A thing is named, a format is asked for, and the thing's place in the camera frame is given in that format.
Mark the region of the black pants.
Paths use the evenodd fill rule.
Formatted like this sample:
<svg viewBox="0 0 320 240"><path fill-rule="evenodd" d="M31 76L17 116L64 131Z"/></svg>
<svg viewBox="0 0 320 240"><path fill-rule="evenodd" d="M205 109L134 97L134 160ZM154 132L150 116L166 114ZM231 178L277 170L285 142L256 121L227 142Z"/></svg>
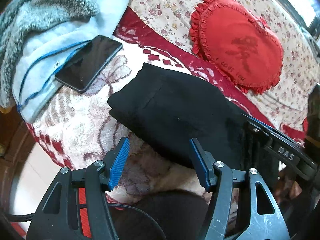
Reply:
<svg viewBox="0 0 320 240"><path fill-rule="evenodd" d="M256 168L270 186L277 181L277 160L264 151L248 152L243 110L198 77L145 63L108 104L112 117L173 163L192 167L189 140L196 138L229 167Z"/></svg>

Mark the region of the red and white plush blanket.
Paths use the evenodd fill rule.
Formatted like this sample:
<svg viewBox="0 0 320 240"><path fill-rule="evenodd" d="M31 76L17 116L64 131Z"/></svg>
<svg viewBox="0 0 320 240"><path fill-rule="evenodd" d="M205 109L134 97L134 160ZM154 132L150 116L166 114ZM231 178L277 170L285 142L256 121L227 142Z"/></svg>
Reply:
<svg viewBox="0 0 320 240"><path fill-rule="evenodd" d="M144 62L200 77L217 86L228 100L249 114L272 125L291 138L302 141L307 115L308 57L302 52L300 35L285 38L284 65L280 83L261 95L243 93L216 67L169 42L127 10L116 29L123 50L101 72L84 94L62 87L29 125L35 140L52 161L72 169L84 168L104 157L121 137L130 139L131 152L120 184L107 194L111 203L133 204L156 192L182 190L208 201L195 171L170 163L149 145L109 115L107 101L122 89Z"/></svg>

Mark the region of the red heart-shaped pillow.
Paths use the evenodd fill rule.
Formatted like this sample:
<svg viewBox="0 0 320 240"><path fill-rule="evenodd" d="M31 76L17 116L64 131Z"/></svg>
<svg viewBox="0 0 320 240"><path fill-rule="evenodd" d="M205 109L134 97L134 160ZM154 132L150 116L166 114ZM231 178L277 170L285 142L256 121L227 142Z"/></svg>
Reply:
<svg viewBox="0 0 320 240"><path fill-rule="evenodd" d="M192 52L242 91L262 94L278 84L284 50L263 18L237 0L203 0L190 22Z"/></svg>

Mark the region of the black smartphone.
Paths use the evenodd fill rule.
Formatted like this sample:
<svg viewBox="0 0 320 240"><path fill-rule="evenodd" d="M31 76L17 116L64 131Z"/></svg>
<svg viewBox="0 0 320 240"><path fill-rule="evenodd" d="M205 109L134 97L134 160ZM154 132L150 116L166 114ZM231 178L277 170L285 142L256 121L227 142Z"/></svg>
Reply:
<svg viewBox="0 0 320 240"><path fill-rule="evenodd" d="M82 94L103 68L122 49L123 44L109 37L98 35L77 51L55 74L59 83Z"/></svg>

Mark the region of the light blue fleece jacket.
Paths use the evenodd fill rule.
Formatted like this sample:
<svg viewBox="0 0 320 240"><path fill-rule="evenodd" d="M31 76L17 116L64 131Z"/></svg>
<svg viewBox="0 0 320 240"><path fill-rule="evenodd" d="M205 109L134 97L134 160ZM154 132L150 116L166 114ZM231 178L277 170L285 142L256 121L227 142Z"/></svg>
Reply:
<svg viewBox="0 0 320 240"><path fill-rule="evenodd" d="M1 106L16 106L33 123L63 86L55 74L96 36L113 39L128 5L129 0L12 0L1 14Z"/></svg>

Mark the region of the floral bed sheet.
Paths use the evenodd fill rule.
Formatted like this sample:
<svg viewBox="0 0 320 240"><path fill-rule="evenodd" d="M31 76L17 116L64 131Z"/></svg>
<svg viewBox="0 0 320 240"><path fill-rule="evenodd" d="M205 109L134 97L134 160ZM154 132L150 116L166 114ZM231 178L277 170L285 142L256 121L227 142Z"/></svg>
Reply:
<svg viewBox="0 0 320 240"><path fill-rule="evenodd" d="M210 62L276 127L305 128L319 63L276 0L130 0L156 33Z"/></svg>

